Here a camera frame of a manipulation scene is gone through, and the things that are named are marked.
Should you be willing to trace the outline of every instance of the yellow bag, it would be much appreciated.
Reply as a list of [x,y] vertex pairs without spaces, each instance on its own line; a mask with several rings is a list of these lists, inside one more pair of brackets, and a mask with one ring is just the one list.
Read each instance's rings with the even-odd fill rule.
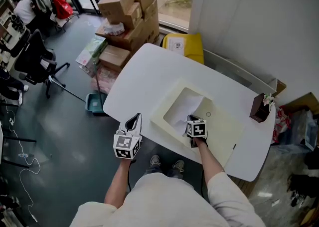
[[174,51],[198,63],[204,64],[204,51],[200,33],[171,33],[164,37],[163,48]]

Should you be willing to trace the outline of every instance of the black office chair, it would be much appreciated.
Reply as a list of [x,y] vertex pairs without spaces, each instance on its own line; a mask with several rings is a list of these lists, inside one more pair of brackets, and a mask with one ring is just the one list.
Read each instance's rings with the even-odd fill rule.
[[64,63],[62,66],[56,68],[55,54],[51,49],[45,48],[41,36],[41,32],[36,29],[33,34],[27,39],[27,42],[23,45],[17,43],[17,48],[11,50],[12,57],[18,56],[18,59],[14,65],[15,70],[26,73],[20,74],[19,78],[30,82],[33,85],[37,83],[45,82],[46,84],[46,97],[50,98],[49,89],[51,82],[49,76],[57,80],[63,87],[62,84],[56,77],[55,74],[60,71],[63,67],[70,66],[70,63]]

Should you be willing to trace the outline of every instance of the white shirt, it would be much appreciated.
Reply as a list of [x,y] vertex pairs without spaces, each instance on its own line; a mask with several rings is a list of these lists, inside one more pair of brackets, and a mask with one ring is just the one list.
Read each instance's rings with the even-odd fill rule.
[[208,182],[210,204],[193,187],[161,173],[139,179],[123,205],[88,202],[70,227],[265,227],[225,173]]
[[35,18],[35,13],[31,8],[31,4],[31,0],[21,0],[13,11],[25,25],[28,25]]

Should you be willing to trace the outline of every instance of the shoe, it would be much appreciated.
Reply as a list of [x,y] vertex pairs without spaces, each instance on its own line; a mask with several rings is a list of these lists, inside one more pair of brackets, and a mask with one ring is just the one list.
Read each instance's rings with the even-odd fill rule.
[[153,155],[150,160],[151,166],[159,165],[160,166],[160,157],[158,155]]
[[182,172],[184,172],[184,165],[185,165],[185,163],[183,160],[178,160],[173,165],[173,169],[179,169],[179,172],[182,173]]
[[20,106],[20,105],[22,105],[22,93],[21,92],[19,92],[19,99],[18,99],[18,105]]

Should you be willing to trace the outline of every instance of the table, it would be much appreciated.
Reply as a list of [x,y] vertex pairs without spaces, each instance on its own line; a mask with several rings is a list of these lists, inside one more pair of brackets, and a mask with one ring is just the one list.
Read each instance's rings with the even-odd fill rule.
[[180,78],[206,91],[217,106],[243,123],[241,140],[230,156],[225,171],[231,176],[253,181],[265,161],[272,140],[275,107],[265,122],[257,123],[249,118],[257,94],[207,66],[153,44],[144,44],[115,81],[103,110],[120,122],[141,113],[143,136],[201,163],[198,151],[169,143],[171,136],[150,121],[164,95]]

